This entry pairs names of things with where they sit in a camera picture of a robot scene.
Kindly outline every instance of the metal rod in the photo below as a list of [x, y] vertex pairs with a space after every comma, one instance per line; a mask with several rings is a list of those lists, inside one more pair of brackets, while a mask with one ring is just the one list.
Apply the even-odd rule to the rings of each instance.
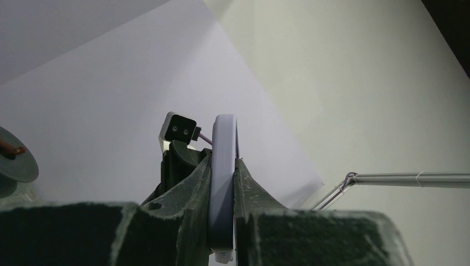
[[448, 187], [470, 188], [470, 173], [368, 173], [358, 174], [339, 183], [314, 207], [315, 210], [327, 208], [340, 198], [353, 185], [404, 186], [404, 187]]

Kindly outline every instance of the white plastic object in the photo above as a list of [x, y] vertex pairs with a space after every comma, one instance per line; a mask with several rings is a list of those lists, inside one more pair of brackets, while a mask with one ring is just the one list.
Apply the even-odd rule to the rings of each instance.
[[233, 173], [238, 155], [237, 118], [218, 115], [212, 129], [208, 244], [216, 261], [233, 259]]

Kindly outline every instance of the round disk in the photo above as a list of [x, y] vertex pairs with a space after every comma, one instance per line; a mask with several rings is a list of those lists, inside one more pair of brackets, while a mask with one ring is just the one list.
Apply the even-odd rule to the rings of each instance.
[[13, 194], [18, 186], [18, 182], [9, 178], [0, 177], [0, 198], [5, 198]]
[[[25, 147], [19, 139], [2, 127], [0, 127], [0, 138], [14, 147]], [[32, 182], [38, 178], [38, 164], [28, 148], [25, 148], [26, 153], [17, 155], [14, 160], [0, 155], [0, 178], [9, 178], [18, 182]]]

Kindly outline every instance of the small camera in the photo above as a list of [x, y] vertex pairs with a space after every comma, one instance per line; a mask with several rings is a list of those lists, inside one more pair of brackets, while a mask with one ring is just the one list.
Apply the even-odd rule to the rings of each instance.
[[164, 142], [168, 142], [169, 145], [169, 142], [173, 140], [182, 141], [189, 145], [195, 130], [196, 121], [175, 112], [169, 112], [159, 135], [162, 150], [166, 150]]

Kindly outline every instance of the white wall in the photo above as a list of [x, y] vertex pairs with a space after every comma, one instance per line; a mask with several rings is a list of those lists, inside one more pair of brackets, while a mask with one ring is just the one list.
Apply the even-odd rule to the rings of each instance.
[[[202, 0], [172, 0], [0, 85], [0, 124], [35, 156], [33, 185], [46, 201], [142, 202], [160, 181], [168, 111], [195, 119], [209, 137], [218, 114], [237, 114], [241, 156], [286, 206], [321, 187]], [[281, 145], [293, 162], [278, 156]]]
[[169, 0], [0, 0], [0, 84]]
[[[206, 0], [325, 183], [349, 171], [470, 171], [470, 82], [419, 0]], [[353, 187], [416, 265], [468, 265], [470, 193]]]

